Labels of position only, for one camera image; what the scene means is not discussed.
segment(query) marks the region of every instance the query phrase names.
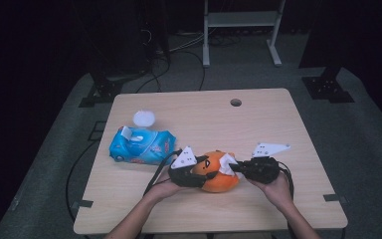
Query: table hole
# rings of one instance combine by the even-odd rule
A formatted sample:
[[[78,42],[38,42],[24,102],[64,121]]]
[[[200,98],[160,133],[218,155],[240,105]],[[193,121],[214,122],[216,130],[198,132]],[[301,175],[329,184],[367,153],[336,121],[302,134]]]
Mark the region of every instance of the table hole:
[[[231,105],[233,107],[240,107],[243,103],[239,99],[231,99]]]

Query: human arm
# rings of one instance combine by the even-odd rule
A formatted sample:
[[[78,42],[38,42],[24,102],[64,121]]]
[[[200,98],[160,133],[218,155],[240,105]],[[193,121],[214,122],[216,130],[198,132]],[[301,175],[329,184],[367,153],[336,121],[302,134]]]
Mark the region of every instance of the human arm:
[[[183,189],[186,189],[186,187],[180,187],[173,183],[169,179],[167,170],[163,170],[151,189],[104,238],[135,238],[147,221],[153,207],[164,198],[170,197]]]
[[[287,177],[284,173],[281,172],[278,178],[269,184],[262,184],[250,179],[248,180],[259,187],[266,195],[269,202],[284,215],[298,239],[320,238],[293,204],[289,192]]]

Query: wrist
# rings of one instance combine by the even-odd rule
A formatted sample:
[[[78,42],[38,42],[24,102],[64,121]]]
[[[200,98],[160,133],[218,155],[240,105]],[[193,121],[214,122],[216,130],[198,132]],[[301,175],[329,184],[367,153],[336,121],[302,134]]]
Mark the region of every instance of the wrist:
[[[163,198],[159,196],[155,191],[148,191],[142,198],[146,203],[156,205],[157,203],[161,202]]]
[[[290,213],[294,213],[295,211],[297,211],[297,208],[293,204],[293,202],[283,203],[281,205],[276,206],[276,208],[282,214],[290,214]]]

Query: gray floor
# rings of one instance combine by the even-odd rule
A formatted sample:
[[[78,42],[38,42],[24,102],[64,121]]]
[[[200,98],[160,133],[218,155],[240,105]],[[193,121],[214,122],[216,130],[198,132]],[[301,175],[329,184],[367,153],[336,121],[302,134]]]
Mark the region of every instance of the gray floor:
[[[273,65],[266,47],[267,37],[242,37],[240,43],[228,48],[211,48],[211,67],[205,70],[202,90],[288,89],[331,184],[348,201],[342,204],[349,221],[346,238],[382,238],[381,112],[360,80],[344,69],[337,80],[355,103],[313,100],[301,78],[319,76],[323,69],[298,68],[307,35],[279,35],[277,47],[283,61],[279,68]],[[170,45],[173,48],[187,41],[171,37]],[[186,51],[201,58],[201,47]],[[162,73],[166,67],[165,62],[156,61],[154,73]],[[151,78],[147,75],[129,82],[121,93],[135,93]],[[175,53],[169,71],[159,82],[162,92],[197,91],[202,79],[203,68],[194,55]],[[0,238],[83,238],[73,231],[65,192],[70,170],[80,158],[69,183],[70,205],[81,200],[98,145],[92,144],[89,136],[95,123],[105,121],[110,111],[111,104],[79,108],[92,85],[90,76],[85,75],[73,88],[24,180],[24,187],[20,188],[19,204],[8,210],[0,223]],[[157,90],[155,82],[151,82],[140,92]],[[98,125],[98,129],[103,127],[104,123]],[[323,238],[340,238],[341,231],[319,233]],[[288,238],[286,232],[274,234]],[[228,235],[217,238],[228,238]],[[250,234],[238,238],[250,238]]]

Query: dark curtain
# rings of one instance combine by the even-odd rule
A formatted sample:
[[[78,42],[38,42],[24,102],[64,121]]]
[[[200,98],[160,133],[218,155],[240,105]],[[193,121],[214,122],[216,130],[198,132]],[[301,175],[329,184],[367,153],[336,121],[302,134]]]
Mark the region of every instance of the dark curtain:
[[[0,0],[0,220],[79,78],[148,66],[138,25],[162,2]]]
[[[382,1],[323,0],[300,66],[351,71],[382,111]]]

